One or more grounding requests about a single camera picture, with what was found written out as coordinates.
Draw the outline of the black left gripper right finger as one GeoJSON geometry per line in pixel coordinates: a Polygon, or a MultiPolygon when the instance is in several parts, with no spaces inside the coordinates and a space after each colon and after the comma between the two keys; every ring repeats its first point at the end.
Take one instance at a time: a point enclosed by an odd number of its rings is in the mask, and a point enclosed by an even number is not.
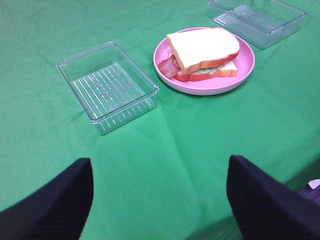
{"type": "Polygon", "coordinates": [[[320,205],[242,155],[229,158],[226,194],[245,240],[320,238],[320,205]]]}

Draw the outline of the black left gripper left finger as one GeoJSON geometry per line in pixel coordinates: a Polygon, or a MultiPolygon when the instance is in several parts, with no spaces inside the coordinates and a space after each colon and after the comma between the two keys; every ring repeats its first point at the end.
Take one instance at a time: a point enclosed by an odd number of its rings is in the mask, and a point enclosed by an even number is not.
{"type": "Polygon", "coordinates": [[[1,211],[2,240],[78,240],[94,198],[91,160],[79,158],[37,191],[1,211]]]}

